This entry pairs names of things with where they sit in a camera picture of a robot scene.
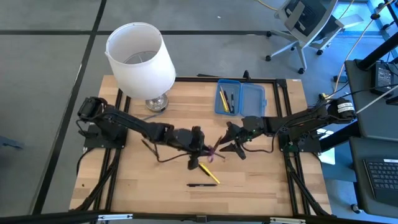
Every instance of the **chair armrest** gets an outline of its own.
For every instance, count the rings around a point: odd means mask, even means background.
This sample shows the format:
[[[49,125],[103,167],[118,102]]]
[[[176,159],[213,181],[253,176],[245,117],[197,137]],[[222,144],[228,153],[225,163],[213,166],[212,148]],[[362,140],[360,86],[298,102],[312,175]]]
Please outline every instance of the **chair armrest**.
[[[289,31],[294,29],[294,26],[299,21],[301,14],[303,13],[305,5],[300,1],[290,14],[289,18],[285,21],[285,26]]]
[[[358,14],[352,16],[346,16],[344,18],[336,20],[337,25],[343,29],[356,26],[362,22],[363,19]]]

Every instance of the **lamp base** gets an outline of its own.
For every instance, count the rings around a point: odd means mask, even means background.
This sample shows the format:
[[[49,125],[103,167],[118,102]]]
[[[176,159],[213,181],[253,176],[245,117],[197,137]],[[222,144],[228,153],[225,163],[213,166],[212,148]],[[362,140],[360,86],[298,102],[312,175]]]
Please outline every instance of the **lamp base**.
[[[169,99],[167,98],[166,94],[162,94],[158,98],[146,100],[145,104],[150,111],[160,113],[169,105]]]

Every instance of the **keyboard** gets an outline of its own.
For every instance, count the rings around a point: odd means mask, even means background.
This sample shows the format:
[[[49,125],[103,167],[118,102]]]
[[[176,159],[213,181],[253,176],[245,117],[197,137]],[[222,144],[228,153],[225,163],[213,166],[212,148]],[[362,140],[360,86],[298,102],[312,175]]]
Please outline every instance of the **keyboard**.
[[[382,203],[398,206],[398,159],[365,159],[373,197]]]

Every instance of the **chair leg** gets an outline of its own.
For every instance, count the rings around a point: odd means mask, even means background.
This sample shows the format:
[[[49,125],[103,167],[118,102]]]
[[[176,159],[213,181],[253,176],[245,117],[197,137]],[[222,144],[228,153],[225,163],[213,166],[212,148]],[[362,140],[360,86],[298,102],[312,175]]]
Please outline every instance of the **chair leg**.
[[[334,32],[328,34],[325,39],[323,39],[322,43],[311,43],[310,47],[313,47],[318,50],[325,50],[328,44],[338,35],[340,32],[341,28],[337,28]]]
[[[295,38],[293,35],[287,34],[285,32],[279,31],[279,30],[272,30],[271,32],[273,34],[275,34],[275,35],[278,35],[279,37],[283,37],[283,38],[285,38],[287,40],[290,40],[290,41],[296,41],[297,40],[297,38]]]
[[[307,69],[307,63],[305,61],[305,56],[304,56],[304,48],[297,46],[297,52],[298,56],[300,56],[301,64],[303,65],[302,69],[306,71]]]
[[[287,49],[291,49],[291,48],[294,47],[297,43],[298,43],[298,41],[291,42],[290,44],[286,45],[285,47],[282,47],[281,49],[279,49],[279,50],[275,51],[274,53],[272,53],[272,54],[271,54],[271,57],[273,57],[273,56],[275,56],[275,55],[277,55],[277,54],[280,54],[280,53],[284,52],[284,51],[287,50]]]

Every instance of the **desk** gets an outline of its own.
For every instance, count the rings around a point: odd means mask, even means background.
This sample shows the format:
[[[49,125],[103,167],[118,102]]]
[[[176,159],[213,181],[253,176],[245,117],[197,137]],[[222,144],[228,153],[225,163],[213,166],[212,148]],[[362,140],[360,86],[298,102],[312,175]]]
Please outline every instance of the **desk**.
[[[346,61],[345,66],[351,92],[370,88],[371,71],[360,70],[353,60]],[[390,66],[390,69],[398,73],[394,66]],[[398,83],[397,77],[394,77],[394,82]],[[354,94],[353,103],[355,109],[363,108],[377,97],[378,95],[370,91]],[[321,148],[322,150],[330,149],[347,141],[350,136],[398,141],[398,132],[396,131],[398,126],[397,114],[398,106],[387,105],[385,100],[380,99],[358,114],[358,121],[322,139]]]
[[[266,90],[266,116],[277,116],[274,91],[271,84],[259,84]],[[287,80],[291,110],[293,113],[307,107],[300,80]],[[214,144],[225,134],[226,122],[241,125],[241,117],[222,116],[214,113],[216,82],[175,82],[168,92],[169,107],[164,114],[149,121],[173,124],[176,128],[200,125],[206,144]],[[103,78],[99,96],[114,104],[118,88],[111,75]],[[152,113],[143,100],[131,100],[129,114],[145,118]],[[190,182],[212,183],[200,169],[189,171],[187,158],[159,164],[154,155],[141,143],[142,136],[134,131],[127,135],[126,147],[116,178],[111,211],[158,214],[207,214],[207,215],[280,215],[292,216],[287,176],[282,153],[248,153],[242,161],[235,153],[224,153],[225,162],[215,157],[209,170],[221,181],[217,187],[186,186]],[[261,136],[248,146],[271,148],[271,138]],[[175,149],[159,146],[161,159],[180,154]],[[308,189],[324,210],[331,212],[322,169],[312,154],[301,154],[303,173]],[[104,149],[95,149],[82,160],[76,180],[70,208],[79,206],[98,182]],[[104,208],[106,187],[100,208]],[[301,198],[297,196],[299,210]]]
[[[363,160],[369,157],[380,158],[388,155],[388,158],[398,158],[398,142],[350,138],[351,153],[355,166],[357,183],[354,184],[358,207],[366,213],[384,217],[398,218],[397,207],[377,202],[369,183],[368,175],[364,168]]]

